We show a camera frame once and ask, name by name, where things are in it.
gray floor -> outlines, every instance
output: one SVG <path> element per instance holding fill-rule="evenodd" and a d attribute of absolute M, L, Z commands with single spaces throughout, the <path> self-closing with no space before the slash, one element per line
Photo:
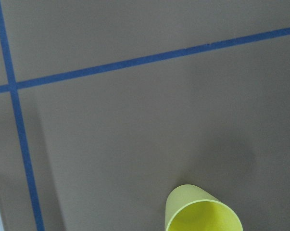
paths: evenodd
<path fill-rule="evenodd" d="M 2 6 L 18 81 L 290 26 L 286 0 Z M 290 36 L 19 94 L 47 231 L 161 231 L 184 183 L 247 231 L 290 231 Z M 8 93 L 0 208 L 6 230 L 35 230 Z"/>

yellow plastic cup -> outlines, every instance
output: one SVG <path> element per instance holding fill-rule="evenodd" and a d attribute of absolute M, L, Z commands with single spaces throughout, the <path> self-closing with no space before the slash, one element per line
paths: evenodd
<path fill-rule="evenodd" d="M 201 188 L 185 184 L 168 196 L 165 231 L 243 231 L 236 213 Z"/>

cup rim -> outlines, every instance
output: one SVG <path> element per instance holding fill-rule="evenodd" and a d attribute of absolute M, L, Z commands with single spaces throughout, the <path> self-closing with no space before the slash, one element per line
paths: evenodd
<path fill-rule="evenodd" d="M 234 217 L 236 218 L 237 222 L 240 224 L 241 226 L 241 230 L 243 230 L 243 227 L 242 227 L 242 223 L 238 217 L 238 215 L 229 207 L 227 206 L 226 204 L 220 202 L 220 201 L 216 201 L 216 200 L 211 200 L 211 199 L 201 199 L 201 200 L 196 200 L 196 201 L 192 201 L 192 202 L 189 202 L 187 203 L 186 205 L 182 206 L 180 209 L 177 210 L 177 212 L 174 213 L 174 215 L 170 218 L 167 226 L 166 226 L 166 229 L 165 231 L 168 231 L 169 230 L 169 227 L 171 225 L 171 223 L 173 222 L 174 218 L 177 216 L 177 214 L 179 212 L 181 212 L 184 208 L 186 208 L 187 206 L 191 205 L 191 204 L 195 204 L 195 203 L 198 203 L 198 202 L 213 202 L 213 203 L 217 203 L 217 204 L 220 204 L 222 206 L 224 206 L 225 208 L 227 208 L 228 210 L 231 211 L 231 213 L 234 215 Z"/>

